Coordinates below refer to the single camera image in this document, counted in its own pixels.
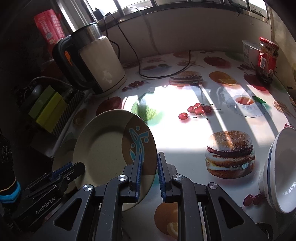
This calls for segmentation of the beige plate with blue motif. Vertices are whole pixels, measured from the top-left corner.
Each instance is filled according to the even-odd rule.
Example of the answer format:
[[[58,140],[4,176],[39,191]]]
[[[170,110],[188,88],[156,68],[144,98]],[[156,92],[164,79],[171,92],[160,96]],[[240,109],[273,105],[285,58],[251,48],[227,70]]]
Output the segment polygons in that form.
[[[123,173],[142,153],[140,197],[148,194],[157,169],[157,149],[146,123],[126,110],[109,110],[93,118],[76,142],[73,163],[81,162],[85,173],[76,179],[77,188],[85,184],[100,186]]]

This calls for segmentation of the white bowl with blue stripe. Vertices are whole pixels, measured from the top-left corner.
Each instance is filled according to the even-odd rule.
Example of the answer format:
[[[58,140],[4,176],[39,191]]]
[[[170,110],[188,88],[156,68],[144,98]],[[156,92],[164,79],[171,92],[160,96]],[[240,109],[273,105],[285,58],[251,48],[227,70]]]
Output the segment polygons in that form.
[[[283,128],[271,144],[259,177],[259,190],[277,212],[295,210],[294,128]]]

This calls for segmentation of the lime yellow box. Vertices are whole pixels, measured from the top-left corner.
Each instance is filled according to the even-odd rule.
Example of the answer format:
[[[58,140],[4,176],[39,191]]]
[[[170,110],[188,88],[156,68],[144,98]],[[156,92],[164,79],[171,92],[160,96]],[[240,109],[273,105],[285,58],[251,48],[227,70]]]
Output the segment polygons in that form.
[[[42,110],[36,122],[51,133],[66,108],[67,103],[64,101],[63,97],[56,92]]]

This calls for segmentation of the dark green box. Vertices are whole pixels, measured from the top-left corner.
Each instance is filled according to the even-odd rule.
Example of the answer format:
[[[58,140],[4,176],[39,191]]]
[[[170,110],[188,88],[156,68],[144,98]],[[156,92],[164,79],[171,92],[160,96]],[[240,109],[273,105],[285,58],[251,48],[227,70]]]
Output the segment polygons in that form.
[[[29,111],[29,116],[31,116],[33,119],[36,119],[54,93],[55,90],[53,87],[51,87],[51,85],[49,85],[35,101],[34,105]]]

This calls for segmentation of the black white patterned tray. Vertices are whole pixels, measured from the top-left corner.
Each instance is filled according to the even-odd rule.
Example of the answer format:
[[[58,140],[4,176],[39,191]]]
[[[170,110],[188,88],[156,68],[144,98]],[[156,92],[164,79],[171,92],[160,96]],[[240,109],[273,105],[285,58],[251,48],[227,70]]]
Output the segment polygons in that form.
[[[52,135],[56,138],[60,137],[63,128],[65,127],[70,116],[74,113],[75,109],[78,107],[79,103],[85,97],[85,93],[80,90],[72,90],[65,98],[66,107],[64,108],[59,119],[56,121],[55,126],[52,130]]]

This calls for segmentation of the grey oval device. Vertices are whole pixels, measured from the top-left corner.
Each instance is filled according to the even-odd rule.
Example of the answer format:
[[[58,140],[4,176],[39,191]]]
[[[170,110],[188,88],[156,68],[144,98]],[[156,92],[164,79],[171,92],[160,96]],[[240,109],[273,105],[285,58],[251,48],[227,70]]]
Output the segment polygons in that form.
[[[38,98],[42,93],[41,85],[36,85],[35,88],[32,90],[31,96],[34,98]]]

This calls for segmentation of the white electric kettle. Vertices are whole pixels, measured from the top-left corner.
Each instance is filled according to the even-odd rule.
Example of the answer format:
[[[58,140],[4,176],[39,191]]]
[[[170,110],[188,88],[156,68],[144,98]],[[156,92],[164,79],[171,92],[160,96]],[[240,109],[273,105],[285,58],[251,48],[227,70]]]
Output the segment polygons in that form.
[[[52,56],[75,89],[106,96],[126,82],[126,72],[97,23],[85,25],[59,40]]]

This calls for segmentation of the red paper package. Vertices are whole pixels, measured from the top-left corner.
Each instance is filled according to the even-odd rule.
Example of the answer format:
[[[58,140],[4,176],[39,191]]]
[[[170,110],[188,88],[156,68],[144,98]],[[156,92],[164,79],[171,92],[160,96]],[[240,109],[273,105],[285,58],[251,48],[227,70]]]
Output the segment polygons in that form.
[[[53,9],[49,9],[35,15],[34,21],[47,43],[50,55],[52,55],[53,47],[60,39],[66,37],[58,16]]]

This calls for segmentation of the red chili sauce jar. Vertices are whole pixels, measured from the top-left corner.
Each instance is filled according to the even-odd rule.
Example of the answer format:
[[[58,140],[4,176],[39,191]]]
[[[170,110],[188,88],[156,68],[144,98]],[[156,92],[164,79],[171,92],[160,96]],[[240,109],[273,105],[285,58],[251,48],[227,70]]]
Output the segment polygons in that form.
[[[279,46],[264,37],[260,37],[259,40],[256,75],[264,85],[270,85],[273,81]]]

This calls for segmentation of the clear plastic tub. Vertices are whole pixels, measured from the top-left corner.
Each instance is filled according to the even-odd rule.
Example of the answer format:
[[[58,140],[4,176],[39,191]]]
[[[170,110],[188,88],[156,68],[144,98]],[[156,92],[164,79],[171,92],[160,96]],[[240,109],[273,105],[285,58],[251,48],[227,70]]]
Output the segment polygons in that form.
[[[255,69],[258,64],[258,56],[260,51],[259,44],[249,42],[247,40],[242,40],[243,44],[243,59],[245,65]]]

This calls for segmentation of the window metal bars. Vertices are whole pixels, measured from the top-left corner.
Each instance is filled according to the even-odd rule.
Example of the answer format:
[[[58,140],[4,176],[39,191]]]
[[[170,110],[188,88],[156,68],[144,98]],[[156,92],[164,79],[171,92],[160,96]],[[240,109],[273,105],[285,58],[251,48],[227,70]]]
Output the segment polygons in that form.
[[[122,11],[127,15],[136,10],[149,8],[221,8],[232,9],[239,13],[248,11],[263,18],[268,18],[268,10],[264,1],[86,1],[93,13],[106,15]]]

